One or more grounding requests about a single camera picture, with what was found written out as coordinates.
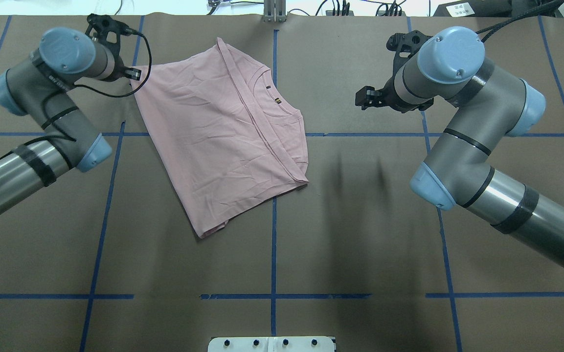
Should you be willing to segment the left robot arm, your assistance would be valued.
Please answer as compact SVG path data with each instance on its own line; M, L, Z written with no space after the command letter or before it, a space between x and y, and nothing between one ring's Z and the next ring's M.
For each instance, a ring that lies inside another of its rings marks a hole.
M111 16L90 14L85 32L53 27L29 57L0 75L0 106L31 116L44 131L0 157L0 215L72 169L87 172L113 152L103 134L68 93L81 78L147 82L124 64L123 36L144 35Z

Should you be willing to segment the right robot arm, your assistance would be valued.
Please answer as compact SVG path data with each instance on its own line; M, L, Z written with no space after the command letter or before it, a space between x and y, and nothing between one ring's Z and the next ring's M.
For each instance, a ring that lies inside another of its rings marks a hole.
M396 33L386 47L394 52L391 78L381 89L359 89L356 106L407 113L440 97L456 107L410 180L413 192L438 209L467 209L564 268L564 207L487 162L502 138L522 136L541 120L543 94L487 58L467 27Z

